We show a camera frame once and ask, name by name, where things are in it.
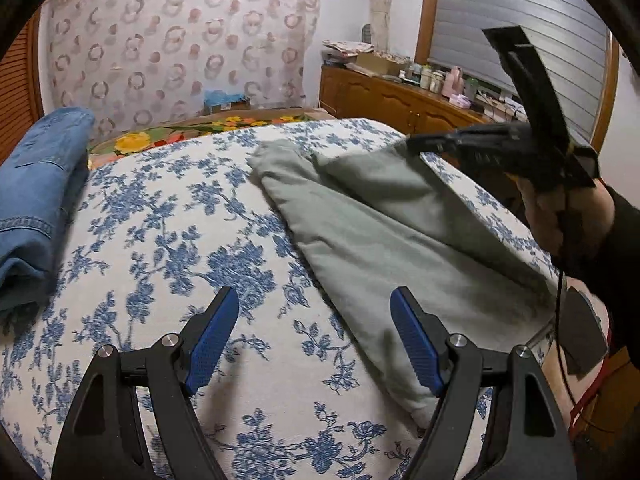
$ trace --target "black sleeve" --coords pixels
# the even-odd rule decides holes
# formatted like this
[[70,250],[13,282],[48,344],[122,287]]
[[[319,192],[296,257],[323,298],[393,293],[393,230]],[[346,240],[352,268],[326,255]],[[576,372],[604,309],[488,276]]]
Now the black sleeve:
[[596,258],[585,265],[582,279],[609,311],[613,345],[626,345],[640,369],[640,210],[607,190],[616,206],[613,227]]

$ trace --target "window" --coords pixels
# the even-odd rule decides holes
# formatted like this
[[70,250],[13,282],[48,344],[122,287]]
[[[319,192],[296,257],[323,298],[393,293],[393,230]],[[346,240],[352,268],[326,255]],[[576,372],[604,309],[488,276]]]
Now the window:
[[438,0],[430,60],[515,92],[483,28],[521,25],[570,130],[590,140],[605,77],[607,27],[585,0]]

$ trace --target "pink bottle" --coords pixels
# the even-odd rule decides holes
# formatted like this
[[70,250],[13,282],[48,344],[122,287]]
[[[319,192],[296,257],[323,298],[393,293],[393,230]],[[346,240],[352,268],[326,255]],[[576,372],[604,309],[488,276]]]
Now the pink bottle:
[[444,79],[442,95],[444,95],[444,97],[451,97],[453,94],[462,94],[464,88],[465,81],[462,79],[462,70],[460,70],[459,66],[455,66]]

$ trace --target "jar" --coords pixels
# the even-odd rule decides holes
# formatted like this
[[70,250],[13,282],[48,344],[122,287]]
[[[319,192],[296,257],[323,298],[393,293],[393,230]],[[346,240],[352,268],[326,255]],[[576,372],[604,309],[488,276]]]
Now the jar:
[[418,64],[418,63],[414,63],[414,65],[411,68],[411,71],[414,73],[413,75],[413,80],[417,83],[420,82],[420,78],[422,76],[422,65]]
[[476,93],[478,93],[478,85],[478,79],[473,77],[470,77],[465,81],[465,97],[470,101],[473,101],[476,98]]
[[422,68],[422,73],[420,74],[420,88],[424,88],[425,90],[429,89],[431,85],[431,77],[433,76],[433,72],[427,66]]
[[442,72],[434,72],[431,77],[431,83],[429,85],[429,92],[433,92],[434,94],[439,94],[442,92],[442,87],[444,86],[444,76]]

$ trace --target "bed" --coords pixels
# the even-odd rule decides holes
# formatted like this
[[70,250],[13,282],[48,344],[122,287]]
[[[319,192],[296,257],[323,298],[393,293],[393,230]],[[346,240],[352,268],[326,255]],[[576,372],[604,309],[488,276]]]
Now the bed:
[[[399,480],[422,430],[358,352],[246,164],[286,137],[325,155],[374,150],[402,135],[374,121],[273,124],[167,144],[92,171],[69,227],[55,297],[1,318],[0,418],[50,477],[62,423],[104,343],[144,348],[178,332],[223,285],[241,311],[196,414],[229,478]],[[507,247],[555,280],[527,228],[437,156],[424,161]],[[534,354],[542,361],[548,338]],[[482,445],[480,392],[459,477]],[[170,478],[150,396],[138,389],[154,467]]]

